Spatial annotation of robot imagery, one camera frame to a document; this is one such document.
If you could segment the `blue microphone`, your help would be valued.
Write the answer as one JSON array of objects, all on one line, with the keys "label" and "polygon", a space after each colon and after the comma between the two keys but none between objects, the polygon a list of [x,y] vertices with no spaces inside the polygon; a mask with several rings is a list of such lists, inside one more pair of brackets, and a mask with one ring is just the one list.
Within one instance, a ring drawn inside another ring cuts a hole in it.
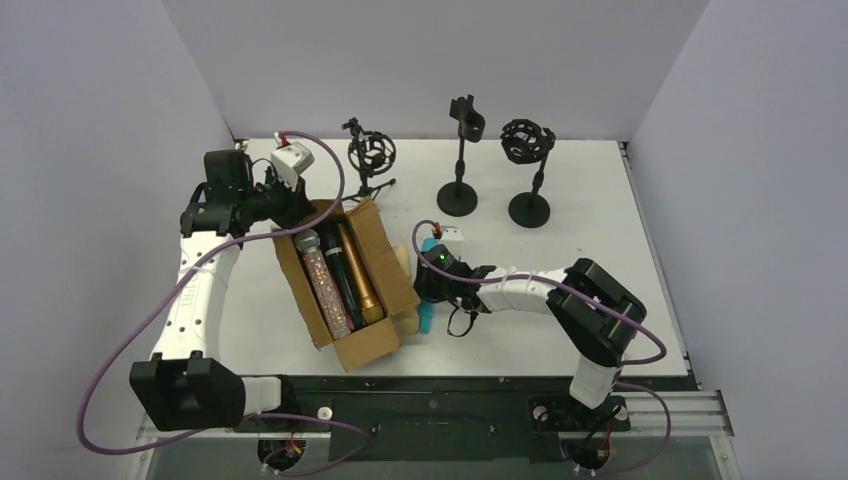
[{"label": "blue microphone", "polygon": [[[428,252],[439,243],[439,240],[434,237],[425,238],[421,244],[420,250],[422,253]],[[429,334],[432,328],[432,319],[434,312],[434,304],[426,299],[426,296],[419,293],[420,304],[417,307],[419,314],[419,333]]]}]

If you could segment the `silver glitter microphone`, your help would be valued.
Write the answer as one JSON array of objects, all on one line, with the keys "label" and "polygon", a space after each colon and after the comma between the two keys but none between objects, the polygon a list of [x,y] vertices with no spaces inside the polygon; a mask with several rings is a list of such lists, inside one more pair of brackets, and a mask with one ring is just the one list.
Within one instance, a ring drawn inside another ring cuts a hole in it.
[{"label": "silver glitter microphone", "polygon": [[294,237],[295,247],[301,255],[321,313],[333,340],[351,333],[346,310],[320,248],[320,238],[313,229],[306,229]]}]

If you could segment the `brown cardboard box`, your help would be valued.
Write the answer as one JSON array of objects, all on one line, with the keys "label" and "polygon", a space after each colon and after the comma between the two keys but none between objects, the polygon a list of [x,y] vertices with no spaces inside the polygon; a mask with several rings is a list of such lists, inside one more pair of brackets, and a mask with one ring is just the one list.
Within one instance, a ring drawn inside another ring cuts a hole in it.
[{"label": "brown cardboard box", "polygon": [[392,320],[404,309],[417,306],[419,297],[407,280],[387,239],[377,205],[365,198],[355,208],[345,211],[330,200],[314,200],[317,213],[308,218],[317,223],[307,229],[318,233],[320,227],[344,223],[349,228],[359,255],[365,265],[383,308],[384,318],[354,331],[348,313],[351,333],[333,340],[325,323],[300,253],[295,247],[295,235],[285,236],[277,230],[273,239],[281,270],[286,277],[300,315],[314,346],[320,350],[331,345],[346,372],[354,371],[401,346],[401,338]]}]

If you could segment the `cream microphone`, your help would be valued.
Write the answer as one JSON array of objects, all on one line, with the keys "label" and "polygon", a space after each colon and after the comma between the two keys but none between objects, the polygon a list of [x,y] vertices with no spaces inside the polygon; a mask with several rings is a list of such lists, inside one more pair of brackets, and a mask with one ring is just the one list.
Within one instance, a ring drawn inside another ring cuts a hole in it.
[{"label": "cream microphone", "polygon": [[[394,246],[396,258],[409,282],[412,282],[412,270],[409,251],[405,244]],[[415,335],[420,329],[420,316],[416,306],[404,309],[394,319],[403,335]]]}]

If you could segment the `black microphone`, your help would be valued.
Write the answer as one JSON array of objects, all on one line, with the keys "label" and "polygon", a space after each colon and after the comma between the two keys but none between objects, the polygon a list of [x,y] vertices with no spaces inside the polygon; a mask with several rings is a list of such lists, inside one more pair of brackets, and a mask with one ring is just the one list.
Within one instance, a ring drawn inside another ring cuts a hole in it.
[{"label": "black microphone", "polygon": [[348,313],[352,329],[359,330],[365,326],[362,307],[358,294],[351,283],[341,237],[335,225],[323,226],[318,230],[322,251],[335,282],[342,303]]}]

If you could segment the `gold microphone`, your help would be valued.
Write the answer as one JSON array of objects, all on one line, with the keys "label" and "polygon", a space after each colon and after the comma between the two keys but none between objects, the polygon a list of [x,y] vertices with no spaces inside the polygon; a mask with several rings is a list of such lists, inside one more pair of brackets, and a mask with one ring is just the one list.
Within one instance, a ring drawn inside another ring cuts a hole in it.
[{"label": "gold microphone", "polygon": [[342,249],[349,265],[350,276],[357,289],[362,316],[367,325],[376,323],[384,318],[382,304],[370,282],[365,265],[356,248],[353,236],[346,224],[337,227],[342,243]]}]

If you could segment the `black clip microphone stand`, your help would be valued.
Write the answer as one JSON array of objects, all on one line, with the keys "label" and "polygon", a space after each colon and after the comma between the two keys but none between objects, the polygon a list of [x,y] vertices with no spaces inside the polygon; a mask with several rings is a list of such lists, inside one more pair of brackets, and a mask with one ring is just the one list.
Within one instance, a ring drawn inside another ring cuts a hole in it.
[{"label": "black clip microphone stand", "polygon": [[449,116],[458,122],[458,156],[454,169],[455,178],[439,189],[437,206],[443,213],[452,217],[470,215],[478,205],[478,195],[475,189],[464,180],[466,174],[466,144],[468,142],[479,143],[486,126],[486,120],[476,110],[474,102],[474,95],[468,94],[452,99],[449,108]]}]

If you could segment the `black tripod shock-mount stand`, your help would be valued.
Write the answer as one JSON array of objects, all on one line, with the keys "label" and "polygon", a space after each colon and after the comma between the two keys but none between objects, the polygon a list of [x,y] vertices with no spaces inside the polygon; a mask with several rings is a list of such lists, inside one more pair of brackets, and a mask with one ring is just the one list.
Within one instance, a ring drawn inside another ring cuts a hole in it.
[{"label": "black tripod shock-mount stand", "polygon": [[380,131],[365,130],[355,117],[345,122],[341,128],[351,134],[347,156],[361,183],[357,192],[344,197],[343,201],[361,202],[366,197],[375,199],[382,189],[397,182],[392,178],[376,186],[369,184],[370,179],[387,173],[394,166],[396,145],[388,135]]}]

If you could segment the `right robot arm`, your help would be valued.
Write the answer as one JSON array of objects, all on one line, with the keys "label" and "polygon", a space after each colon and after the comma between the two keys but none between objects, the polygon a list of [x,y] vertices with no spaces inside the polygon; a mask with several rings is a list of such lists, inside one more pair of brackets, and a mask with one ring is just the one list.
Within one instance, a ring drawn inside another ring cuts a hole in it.
[{"label": "right robot arm", "polygon": [[476,317],[501,311],[548,315],[579,352],[570,396],[599,408],[620,375],[625,352],[647,308],[598,263],[533,273],[470,267],[438,244],[418,259],[413,286],[427,302],[448,302]]}]

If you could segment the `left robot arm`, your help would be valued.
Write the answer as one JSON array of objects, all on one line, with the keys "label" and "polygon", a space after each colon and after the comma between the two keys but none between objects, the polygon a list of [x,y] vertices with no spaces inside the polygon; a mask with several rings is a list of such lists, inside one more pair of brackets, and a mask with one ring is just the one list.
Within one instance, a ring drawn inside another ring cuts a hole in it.
[{"label": "left robot arm", "polygon": [[219,361],[219,333],[229,278],[242,251],[239,239],[256,222],[291,228],[314,214],[301,177],[313,161],[300,143],[279,147],[257,183],[245,151],[205,154],[206,179],[180,216],[183,286],[149,360],[134,363],[129,375],[159,430],[236,427],[246,416],[283,405],[283,378],[243,378]]}]

